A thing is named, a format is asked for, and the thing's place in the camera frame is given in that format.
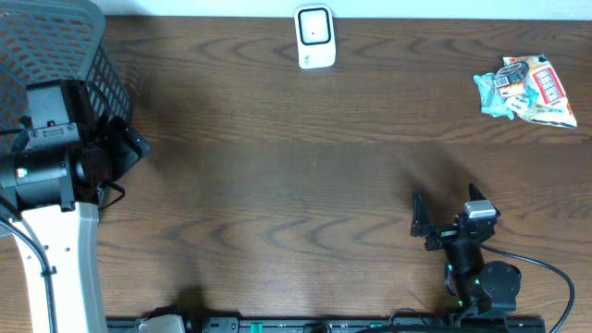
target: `gray basket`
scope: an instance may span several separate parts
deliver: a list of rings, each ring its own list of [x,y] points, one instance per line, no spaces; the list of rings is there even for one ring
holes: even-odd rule
[[[88,0],[0,0],[0,130],[22,127],[26,85],[48,80],[93,82],[105,94],[109,118],[131,119],[130,96],[103,44],[105,16]],[[89,89],[95,118],[103,101]],[[14,135],[0,138],[0,154]]]

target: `black square outline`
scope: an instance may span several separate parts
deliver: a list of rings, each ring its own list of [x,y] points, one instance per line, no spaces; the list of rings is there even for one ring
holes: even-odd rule
[[[325,12],[325,16],[327,17],[327,40],[323,41],[323,42],[315,42],[315,43],[307,43],[304,41],[304,38],[302,37],[302,18],[301,18],[301,14],[303,12],[307,12],[307,11],[317,11],[317,10],[322,10]],[[329,43],[331,42],[331,25],[329,24],[329,12],[322,8],[322,7],[317,7],[317,8],[308,8],[308,9],[303,9],[298,13],[298,29],[300,30],[300,41],[302,42],[302,44],[304,45],[319,45],[322,43]]]

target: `plastic basket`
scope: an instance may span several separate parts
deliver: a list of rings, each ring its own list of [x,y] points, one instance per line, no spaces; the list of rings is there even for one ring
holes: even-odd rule
[[[109,106],[89,89],[95,118],[131,120],[130,96],[109,61],[103,34],[105,16],[88,0],[0,0],[0,130],[22,127],[30,114],[26,85],[48,80],[93,82]],[[0,154],[13,135],[0,138]]]

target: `white wall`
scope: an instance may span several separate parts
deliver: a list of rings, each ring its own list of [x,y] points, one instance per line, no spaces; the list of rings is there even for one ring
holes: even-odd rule
[[[107,15],[291,17],[325,4],[336,18],[592,19],[592,0],[93,0]]]

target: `wood grain surface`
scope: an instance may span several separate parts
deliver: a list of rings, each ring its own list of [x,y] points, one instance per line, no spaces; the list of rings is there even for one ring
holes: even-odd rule
[[[336,65],[304,71],[291,19],[107,20],[133,125],[154,149],[99,227],[106,313],[175,301],[247,316],[454,306],[444,253],[409,236],[412,192],[447,222],[472,181],[502,212],[487,244],[568,273],[577,298],[563,331],[588,332],[592,22],[337,19],[335,30]],[[474,74],[541,53],[578,128],[481,114]],[[517,313],[550,328],[566,284],[508,261],[523,272]],[[30,332],[13,240],[0,241],[0,265],[0,332]]]

